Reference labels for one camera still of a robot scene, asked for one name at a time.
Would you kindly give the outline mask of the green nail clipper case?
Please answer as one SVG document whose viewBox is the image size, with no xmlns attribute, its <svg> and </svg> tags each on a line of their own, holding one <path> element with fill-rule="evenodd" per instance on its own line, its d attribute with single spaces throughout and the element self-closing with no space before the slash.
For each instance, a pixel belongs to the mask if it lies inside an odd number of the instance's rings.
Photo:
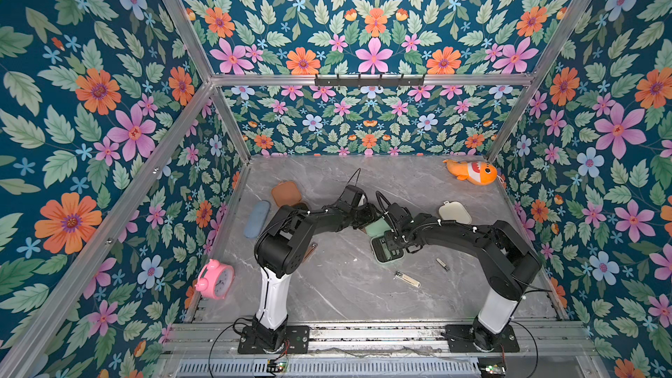
<svg viewBox="0 0 672 378">
<path fill-rule="evenodd" d="M 364 232 L 369 237 L 371 250 L 379 264 L 389 264 L 404 257 L 403 250 L 394 250 L 385 238 L 385 234 L 391 227 L 383 218 L 364 227 Z"/>
</svg>

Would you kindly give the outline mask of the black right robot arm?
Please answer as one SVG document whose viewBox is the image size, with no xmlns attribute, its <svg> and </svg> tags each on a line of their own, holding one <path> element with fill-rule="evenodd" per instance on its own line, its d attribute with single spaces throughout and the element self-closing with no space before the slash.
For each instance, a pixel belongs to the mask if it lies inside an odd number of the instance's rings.
<svg viewBox="0 0 672 378">
<path fill-rule="evenodd" d="M 489 291 L 472 322 L 469 340 L 482 352 L 493 351 L 541 270 L 537 252 L 504 220 L 470 225 L 428 213 L 412 215 L 397 204 L 383 212 L 383 219 L 390 226 L 384 238 L 395 249 L 411 254 L 426 246 L 439 246 L 478 259 Z"/>
</svg>

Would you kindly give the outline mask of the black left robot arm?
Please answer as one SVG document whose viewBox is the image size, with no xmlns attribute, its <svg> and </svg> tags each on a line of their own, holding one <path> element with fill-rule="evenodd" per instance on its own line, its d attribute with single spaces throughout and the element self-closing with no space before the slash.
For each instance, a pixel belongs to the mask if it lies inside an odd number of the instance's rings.
<svg viewBox="0 0 672 378">
<path fill-rule="evenodd" d="M 356 185 L 348 185 L 334 203 L 320 209 L 279 208 L 254 248 L 262 286 L 248 337 L 268 351 L 285 344 L 292 274 L 303 263 L 314 236 L 362 229 L 379 218 L 380 211 Z"/>
</svg>

